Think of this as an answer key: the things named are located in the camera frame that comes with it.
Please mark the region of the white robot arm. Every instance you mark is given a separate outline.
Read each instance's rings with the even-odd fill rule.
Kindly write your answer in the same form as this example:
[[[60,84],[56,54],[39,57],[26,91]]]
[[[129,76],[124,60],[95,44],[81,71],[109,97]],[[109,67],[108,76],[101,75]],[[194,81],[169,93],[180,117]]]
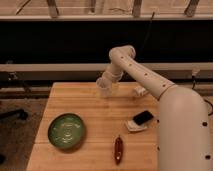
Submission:
[[[112,83],[128,73],[159,101],[158,171],[213,171],[207,105],[194,90],[179,86],[135,61],[131,45],[109,51],[103,77]]]

